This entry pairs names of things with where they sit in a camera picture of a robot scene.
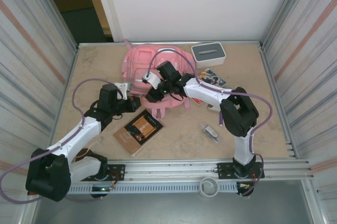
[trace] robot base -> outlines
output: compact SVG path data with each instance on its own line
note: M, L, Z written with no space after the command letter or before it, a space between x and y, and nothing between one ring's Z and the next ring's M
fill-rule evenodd
M216 164L219 179L253 179L260 175L262 164L256 162L256 157L247 165L238 163L235 159L233 162L220 162Z

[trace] floor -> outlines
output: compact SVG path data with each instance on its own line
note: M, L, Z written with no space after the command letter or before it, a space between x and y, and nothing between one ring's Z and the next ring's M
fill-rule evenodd
M95 8L61 13L77 44L113 42L104 36Z
M262 181L250 199L233 193L212 199L197 193L108 195L90 203L43 199L33 223L310 224L312 219L300 181Z
M191 50L191 45L181 45ZM269 100L274 107L271 120L255 133L254 151L264 157L288 157L285 138L273 96L261 61L256 44L224 44L227 58L223 65L210 67L221 78L227 81L227 86L236 88L241 86L248 93L258 94ZM54 141L61 139L79 121L78 112L72 107L71 96L75 86L88 78L103 78L111 82L123 81L121 65L127 48L124 45L85 46L75 65L72 80L62 109L61 117ZM91 103L97 100L103 83L88 82L80 87L76 93L75 102L81 109L87 111ZM268 107L258 101L253 101L260 113L258 123L269 114ZM111 124L94 140L104 137L101 144L95 149L100 155L108 159L214 159L232 158L234 155L234 139L225 127L219 126L219 114L210 112L206 104L198 106L190 101L191 110L186 111L184 106L166 109L166 116L161 121L165 126L137 155L130 154L117 142L113 134L140 113L125 113L121 120L113 120ZM217 130L223 141L215 144L202 133L200 123L207 122Z

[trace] brown book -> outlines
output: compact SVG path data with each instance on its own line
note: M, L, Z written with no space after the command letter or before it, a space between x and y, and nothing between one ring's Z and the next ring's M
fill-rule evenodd
M114 133L114 137L134 157L163 127L144 110Z

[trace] wooden table surface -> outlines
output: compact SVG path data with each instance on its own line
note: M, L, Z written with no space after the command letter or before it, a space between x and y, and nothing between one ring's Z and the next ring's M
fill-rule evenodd
M191 52L191 44L181 45ZM224 44L227 57L223 65L210 67L227 83L226 87L243 87L248 93L257 94L270 101L274 108L271 120L255 132L254 151L264 157L288 157L285 138L279 117L274 105L273 96L264 71L257 45ZM60 140L80 121L80 115L72 107L71 96L76 85L88 78L103 78L111 82L122 83L121 65L127 48L124 45L84 46L75 65L69 84L64 106L58 122L54 142ZM75 103L87 111L91 103L98 99L103 82L88 82L82 85L76 93ZM268 116L269 108L263 102L254 99L260 116L258 123ZM92 141L103 137L95 152L108 159L204 159L232 158L234 155L234 138L227 129L219 126L219 114L207 110L207 104L198 106L190 100L191 110L185 111L184 106L166 109L166 117L162 120L165 128L158 133L137 155L131 157L117 142L113 134L136 114L124 114L121 120L114 120ZM200 123L206 122L219 132L223 141L215 144L200 130Z

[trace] black mounting plate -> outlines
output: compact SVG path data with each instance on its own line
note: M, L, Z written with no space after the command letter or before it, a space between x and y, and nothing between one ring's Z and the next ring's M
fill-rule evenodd
M104 179L95 179L94 176L87 177L83 179L82 181L112 181L112 176L109 174L110 170L113 170L118 173L119 180L118 181L123 181L124 176L125 176L125 165L107 165L108 167L108 175Z
M246 177L239 177L235 170L234 170L234 163L232 162L220 162L216 164L217 173L219 176L219 179L245 179L250 178L252 179L252 173L255 173L256 178L259 176L261 172L262 164L261 162L255 162L252 168L252 172L249 173Z

